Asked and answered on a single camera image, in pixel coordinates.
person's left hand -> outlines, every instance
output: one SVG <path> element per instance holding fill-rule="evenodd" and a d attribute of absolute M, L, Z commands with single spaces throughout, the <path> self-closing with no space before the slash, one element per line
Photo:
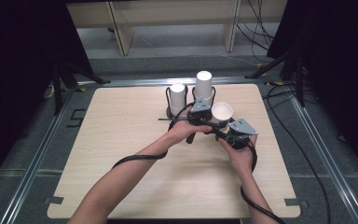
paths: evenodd
<path fill-rule="evenodd" d="M 187 115 L 191 107 L 185 110 L 182 115 Z M 188 138 L 192 133 L 207 133 L 212 130 L 212 127 L 207 125 L 194 126 L 187 120 L 178 120 L 175 125 L 168 131 L 168 134 L 174 139 L 175 144 L 182 142 Z"/>

hand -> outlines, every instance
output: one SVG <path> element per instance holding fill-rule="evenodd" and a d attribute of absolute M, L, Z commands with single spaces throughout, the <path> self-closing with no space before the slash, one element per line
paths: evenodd
<path fill-rule="evenodd" d="M 188 114 L 191 107 L 185 110 L 182 115 Z M 212 130 L 212 127 L 207 125 L 194 126 L 191 125 L 187 120 L 179 120 L 173 125 L 173 127 L 168 131 L 170 137 L 173 138 L 174 143 L 180 143 L 185 138 L 188 138 L 192 133 L 207 133 Z"/>
<path fill-rule="evenodd" d="M 256 135 L 250 136 L 250 141 L 252 142 L 250 144 L 253 144 L 254 147 L 256 140 Z M 218 141 L 228 153 L 231 165 L 237 173 L 252 173 L 253 154 L 249 147 L 245 147 L 243 149 L 234 149 L 224 139 L 219 138 Z"/>

wooden table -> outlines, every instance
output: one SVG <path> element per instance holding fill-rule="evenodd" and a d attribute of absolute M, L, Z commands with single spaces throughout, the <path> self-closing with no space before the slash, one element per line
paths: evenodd
<path fill-rule="evenodd" d="M 98 89 L 89 105 L 62 173 L 48 216 L 70 217 L 92 185 L 119 159 L 146 147 L 168 130 L 167 87 Z M 254 175 L 273 212 L 297 217 L 299 206 L 259 90 L 253 84 L 215 85 L 215 102 L 234 109 L 258 132 Z M 198 133 L 192 145 L 172 147 L 109 218 L 243 218 L 247 204 L 228 155 L 212 134 Z"/>

person's right hand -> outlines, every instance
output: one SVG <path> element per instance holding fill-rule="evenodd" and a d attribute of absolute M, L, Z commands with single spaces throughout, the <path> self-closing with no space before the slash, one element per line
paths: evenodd
<path fill-rule="evenodd" d="M 253 144 L 254 147 L 256 140 L 257 135 L 250 136 L 250 144 Z M 249 147 L 234 149 L 224 139 L 219 138 L 218 141 L 228 153 L 231 165 L 238 174 L 252 173 L 253 154 Z"/>

forearm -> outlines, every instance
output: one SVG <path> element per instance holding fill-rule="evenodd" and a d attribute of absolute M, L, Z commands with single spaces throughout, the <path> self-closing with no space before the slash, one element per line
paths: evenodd
<path fill-rule="evenodd" d="M 139 151 L 138 155 L 160 155 L 175 142 L 166 133 Z M 121 163 L 104 175 L 88 192 L 69 223 L 104 223 L 112 210 L 132 191 L 155 160 Z"/>
<path fill-rule="evenodd" d="M 272 212 L 271 208 L 269 207 L 269 204 L 267 203 L 266 199 L 264 198 L 262 192 L 260 191 L 260 188 L 257 186 L 257 183 L 255 182 L 255 179 L 251 172 L 241 172 L 239 173 L 241 183 L 242 183 L 242 189 L 245 193 L 246 197 L 250 199 L 252 202 L 256 203 L 257 205 L 263 207 L 264 209 Z M 263 223 L 263 224 L 269 224 L 269 223 L 277 223 L 267 215 L 261 213 L 260 211 L 254 209 L 251 205 L 248 205 L 249 207 L 249 214 L 252 220 L 252 223 Z"/>

